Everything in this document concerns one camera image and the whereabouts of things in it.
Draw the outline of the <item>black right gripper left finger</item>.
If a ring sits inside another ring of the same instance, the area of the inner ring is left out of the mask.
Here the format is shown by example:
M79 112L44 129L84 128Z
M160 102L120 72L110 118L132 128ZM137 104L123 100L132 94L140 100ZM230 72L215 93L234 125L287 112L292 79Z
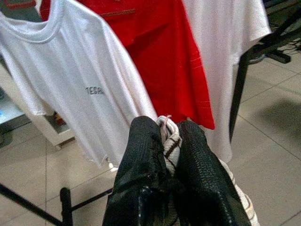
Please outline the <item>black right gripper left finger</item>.
M108 197L104 226L172 226L171 174L164 155L174 135L174 122L135 118Z

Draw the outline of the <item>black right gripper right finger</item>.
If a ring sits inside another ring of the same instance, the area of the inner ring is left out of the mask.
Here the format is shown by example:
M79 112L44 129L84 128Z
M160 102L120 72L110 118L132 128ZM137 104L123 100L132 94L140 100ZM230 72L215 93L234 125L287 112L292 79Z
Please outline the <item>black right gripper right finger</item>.
M176 177L185 191L178 209L191 226L249 226L250 220L225 168L192 121L178 124L182 145Z

